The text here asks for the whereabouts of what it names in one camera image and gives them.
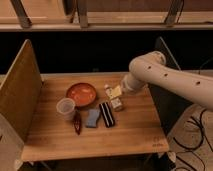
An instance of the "wooden board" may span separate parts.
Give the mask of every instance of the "wooden board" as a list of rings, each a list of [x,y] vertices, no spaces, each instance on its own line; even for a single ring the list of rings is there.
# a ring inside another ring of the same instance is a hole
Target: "wooden board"
[[[22,153],[23,161],[73,159],[98,156],[115,156],[168,151],[167,140],[148,88],[138,94],[124,95],[124,110],[113,112],[116,126],[106,128],[103,118],[97,128],[86,128],[89,108],[107,101],[104,85],[118,85],[123,74],[93,76],[66,76],[44,81],[29,135]],[[77,135],[70,122],[57,113],[57,102],[65,97],[73,84],[92,84],[98,94],[90,106],[79,109],[82,132]]]
[[[26,40],[0,85],[1,128],[8,134],[15,130],[22,141],[27,136],[41,85],[31,42]]]

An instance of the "wooden table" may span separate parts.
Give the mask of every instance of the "wooden table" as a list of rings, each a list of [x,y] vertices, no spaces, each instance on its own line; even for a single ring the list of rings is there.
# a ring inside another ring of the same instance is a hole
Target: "wooden table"
[[[123,75],[97,74],[46,79],[21,159],[43,161],[168,151],[168,143],[147,87],[137,94],[121,97],[124,110],[113,111],[114,127],[106,128],[102,116],[97,128],[85,127],[88,109],[98,108],[99,103],[108,101],[104,85],[115,87]],[[98,97],[90,106],[79,109],[83,126],[81,134],[77,135],[72,123],[66,122],[55,106],[65,97],[66,90],[79,82],[92,84]]]

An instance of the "wall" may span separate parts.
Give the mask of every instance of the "wall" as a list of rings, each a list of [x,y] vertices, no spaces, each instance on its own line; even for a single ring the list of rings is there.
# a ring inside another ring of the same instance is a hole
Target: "wall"
[[[32,40],[42,73],[127,71],[135,56],[152,51],[162,36],[183,69],[213,57],[213,31],[0,33],[0,73],[6,73],[24,39]],[[213,68],[213,62],[206,65]]]

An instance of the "red object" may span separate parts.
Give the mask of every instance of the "red object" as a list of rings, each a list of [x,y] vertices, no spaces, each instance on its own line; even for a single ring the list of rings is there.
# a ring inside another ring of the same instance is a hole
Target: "red object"
[[[67,90],[66,96],[75,101],[76,107],[84,107],[95,100],[96,90],[88,83],[77,83]]]
[[[80,135],[81,133],[81,115],[76,112],[74,119],[73,119],[73,124],[75,128],[75,132]]]

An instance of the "black cable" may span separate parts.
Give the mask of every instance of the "black cable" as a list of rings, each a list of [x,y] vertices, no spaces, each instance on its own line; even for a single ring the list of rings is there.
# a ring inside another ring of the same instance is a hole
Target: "black cable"
[[[198,74],[200,74],[200,71],[201,69],[206,65],[208,64],[209,62],[211,62],[213,60],[213,57],[209,58],[208,60],[206,60],[204,63],[202,63],[199,67],[199,70],[198,70]]]
[[[185,1],[182,0],[182,6],[181,6],[181,10],[180,10],[180,12],[179,12],[178,18],[177,18],[177,23],[179,22],[180,16],[181,16],[181,14],[182,14],[182,12],[183,12],[184,3],[185,3]]]
[[[204,130],[203,130],[203,127],[201,126],[201,124],[200,124],[194,117],[191,116],[191,119],[192,119],[194,122],[192,122],[192,121],[187,121],[187,122],[188,122],[188,123],[191,123],[191,124],[194,124],[194,125],[196,125],[196,126],[199,128],[200,134],[201,134],[200,142],[199,142],[195,147],[188,147],[188,146],[186,146],[186,145],[181,144],[175,137],[174,137],[173,139],[174,139],[174,141],[175,141],[180,147],[182,147],[182,148],[184,148],[184,149],[186,149],[186,150],[188,150],[188,151],[195,151],[195,150],[197,150],[198,148],[200,148],[200,147],[202,146],[202,144],[203,144],[203,141],[204,141]]]
[[[204,161],[197,154],[195,154],[195,152],[191,151],[191,153],[201,161],[201,163],[203,164],[203,171],[205,171],[206,165],[205,165]]]
[[[184,153],[192,153],[197,159],[199,159],[203,165],[203,171],[206,170],[206,165],[203,162],[203,160],[193,151],[183,151],[183,152],[177,152],[176,154],[184,154]]]
[[[191,170],[189,170],[187,167],[177,167],[177,168],[175,168],[175,170],[174,171],[177,171],[177,170],[183,170],[183,169],[185,169],[186,171],[191,171]]]
[[[206,142],[208,143],[209,145],[209,148],[211,149],[211,151],[213,152],[213,147],[211,146],[211,143],[209,142],[209,139],[208,137],[206,136],[206,133],[205,133],[205,128],[203,126],[203,114],[207,111],[207,109],[203,109],[200,113],[200,118],[199,118],[199,121],[200,121],[200,125],[203,127],[203,130],[204,130],[204,137],[206,139]]]
[[[182,163],[184,163],[185,165],[187,165],[188,167],[190,167],[193,171],[197,171],[197,169],[195,169],[191,164],[187,163],[185,160],[183,160],[182,158],[180,158],[179,156],[176,156],[178,160],[180,160]]]

